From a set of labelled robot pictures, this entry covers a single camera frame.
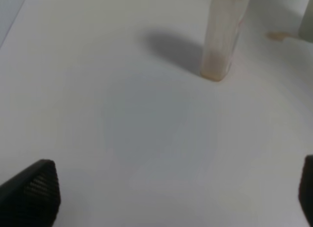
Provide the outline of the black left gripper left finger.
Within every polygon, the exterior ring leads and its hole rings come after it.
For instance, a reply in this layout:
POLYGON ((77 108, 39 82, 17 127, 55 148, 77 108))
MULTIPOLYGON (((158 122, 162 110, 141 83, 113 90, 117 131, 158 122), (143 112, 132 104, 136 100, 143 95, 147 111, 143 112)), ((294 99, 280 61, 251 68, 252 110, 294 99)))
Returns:
POLYGON ((60 204, 55 162, 41 159, 0 186, 0 225, 51 227, 60 204))

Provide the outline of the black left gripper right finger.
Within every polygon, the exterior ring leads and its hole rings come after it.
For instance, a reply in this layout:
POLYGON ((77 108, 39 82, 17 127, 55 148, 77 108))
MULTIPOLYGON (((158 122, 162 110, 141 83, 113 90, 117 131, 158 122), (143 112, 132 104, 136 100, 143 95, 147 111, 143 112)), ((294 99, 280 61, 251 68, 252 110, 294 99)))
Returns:
POLYGON ((313 156, 305 157, 298 199, 309 226, 313 227, 313 156))

